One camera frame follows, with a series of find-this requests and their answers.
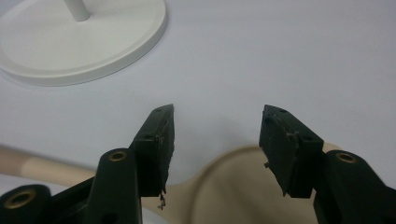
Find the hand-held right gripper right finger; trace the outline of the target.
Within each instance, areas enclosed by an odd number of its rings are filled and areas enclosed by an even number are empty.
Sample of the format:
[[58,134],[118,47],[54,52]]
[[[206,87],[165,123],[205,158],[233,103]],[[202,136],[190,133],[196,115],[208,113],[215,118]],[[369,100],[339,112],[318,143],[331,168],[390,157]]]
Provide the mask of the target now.
[[318,224],[396,224],[396,189],[362,157],[324,141],[289,111],[266,105],[259,146],[285,195],[314,199]]

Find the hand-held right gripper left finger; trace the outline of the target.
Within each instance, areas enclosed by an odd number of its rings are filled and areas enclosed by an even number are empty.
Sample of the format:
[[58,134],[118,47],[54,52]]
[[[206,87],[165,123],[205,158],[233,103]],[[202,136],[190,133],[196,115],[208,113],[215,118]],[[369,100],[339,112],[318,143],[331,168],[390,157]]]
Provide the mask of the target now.
[[129,147],[100,158],[82,224],[142,224],[141,199],[166,192],[174,142],[174,107],[153,109]]

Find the beige wooden spoon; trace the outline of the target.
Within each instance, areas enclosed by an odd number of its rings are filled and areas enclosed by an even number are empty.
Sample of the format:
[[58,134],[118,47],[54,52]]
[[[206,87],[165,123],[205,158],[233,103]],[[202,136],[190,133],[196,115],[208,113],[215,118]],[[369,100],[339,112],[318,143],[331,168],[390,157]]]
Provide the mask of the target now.
[[[144,198],[144,224],[318,224],[311,199],[282,194],[259,147],[228,151],[193,178],[168,186],[166,206]],[[12,175],[71,187],[94,175],[75,165],[0,146],[0,181]],[[0,193],[11,189],[0,182]]]

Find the white round stand base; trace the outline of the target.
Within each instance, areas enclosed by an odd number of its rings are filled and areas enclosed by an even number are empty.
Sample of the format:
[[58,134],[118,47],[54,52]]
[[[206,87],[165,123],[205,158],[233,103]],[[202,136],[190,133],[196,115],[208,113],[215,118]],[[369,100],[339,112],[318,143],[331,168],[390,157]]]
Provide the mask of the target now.
[[0,70],[37,86],[113,74],[162,38],[164,0],[22,0],[0,16]]

